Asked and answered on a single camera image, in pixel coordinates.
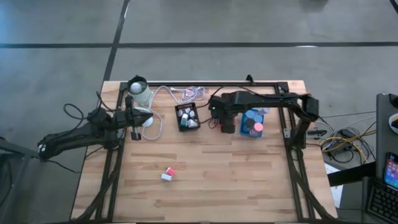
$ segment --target wooden table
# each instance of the wooden table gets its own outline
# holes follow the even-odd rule
[[[290,92],[306,92],[303,81],[288,83]],[[206,99],[196,104],[206,104],[216,89],[206,88]],[[269,87],[251,89],[274,94]],[[109,107],[115,107],[118,90],[119,82],[104,82],[101,96]],[[226,87],[217,95],[236,90],[240,89]],[[127,133],[114,222],[297,220],[277,108],[271,108],[266,115],[262,138],[251,139],[239,134],[239,125],[235,134],[223,134],[219,128],[210,129],[207,124],[198,131],[180,133],[175,105],[165,90],[156,96],[153,109],[164,119],[162,135],[157,141],[132,141]],[[207,108],[200,108],[198,113],[202,121],[210,117]],[[159,131],[159,120],[155,116],[154,119],[154,124],[146,130],[148,136]],[[87,153],[96,148],[89,147]],[[78,217],[98,193],[105,157],[106,151],[102,150],[86,159],[72,218]],[[319,147],[307,146],[304,161],[311,190],[336,217]],[[175,170],[172,182],[160,180],[168,167]],[[306,217],[302,193],[300,197]]]

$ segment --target gray floor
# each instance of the gray floor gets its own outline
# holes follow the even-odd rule
[[[122,4],[0,0],[0,44],[111,43]],[[397,21],[389,0],[132,0],[120,42],[398,41]],[[62,106],[93,109],[110,51],[0,49],[0,136],[34,149],[46,134],[74,127]],[[377,93],[397,93],[397,55],[398,47],[119,49],[110,79],[305,80],[329,116],[373,111]],[[327,121],[339,128],[371,115]],[[354,127],[364,131],[372,122]],[[374,136],[367,140],[374,146]],[[79,170],[83,153],[55,160]],[[359,158],[340,165],[358,166]],[[33,161],[13,223],[68,220],[78,178]]]

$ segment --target phone screen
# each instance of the phone screen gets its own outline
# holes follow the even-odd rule
[[[391,152],[389,152],[387,155],[384,181],[387,185],[398,189],[398,156]]]

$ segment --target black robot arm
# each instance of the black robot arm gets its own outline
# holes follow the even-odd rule
[[[141,140],[137,127],[142,126],[153,114],[134,109],[131,96],[127,96],[125,101],[126,109],[117,109],[114,116],[107,114],[103,108],[98,108],[88,114],[88,122],[82,127],[44,137],[37,143],[40,158],[46,160],[66,150],[95,144],[100,144],[107,150],[116,149],[121,143],[118,130],[127,127],[133,128],[132,140]]]
[[[209,100],[211,117],[217,119],[222,133],[234,133],[234,118],[251,108],[288,108],[300,118],[298,125],[290,133],[290,145],[305,149],[305,133],[311,122],[318,119],[318,100],[309,94],[260,95],[248,91],[223,93]]]

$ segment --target keyboard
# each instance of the keyboard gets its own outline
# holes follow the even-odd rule
[[[398,191],[374,183],[367,212],[389,223],[398,223]]]

